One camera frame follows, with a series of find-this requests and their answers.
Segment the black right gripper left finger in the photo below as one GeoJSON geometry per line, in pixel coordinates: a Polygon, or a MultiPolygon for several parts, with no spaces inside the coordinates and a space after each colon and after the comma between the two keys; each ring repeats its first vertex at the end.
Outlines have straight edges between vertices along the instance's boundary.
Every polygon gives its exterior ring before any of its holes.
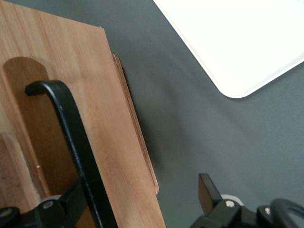
{"type": "Polygon", "coordinates": [[[81,183],[62,195],[49,197],[34,209],[21,213],[17,207],[0,209],[2,228],[75,228],[87,207],[81,183]]]}

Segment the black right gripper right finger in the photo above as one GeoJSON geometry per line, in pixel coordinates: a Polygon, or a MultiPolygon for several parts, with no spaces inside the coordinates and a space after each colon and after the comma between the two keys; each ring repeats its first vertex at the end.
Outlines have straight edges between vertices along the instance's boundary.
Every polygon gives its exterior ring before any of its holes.
{"type": "Polygon", "coordinates": [[[273,228],[271,215],[266,206],[255,212],[233,199],[224,199],[210,176],[201,173],[198,178],[198,197],[203,215],[192,228],[273,228]]]}

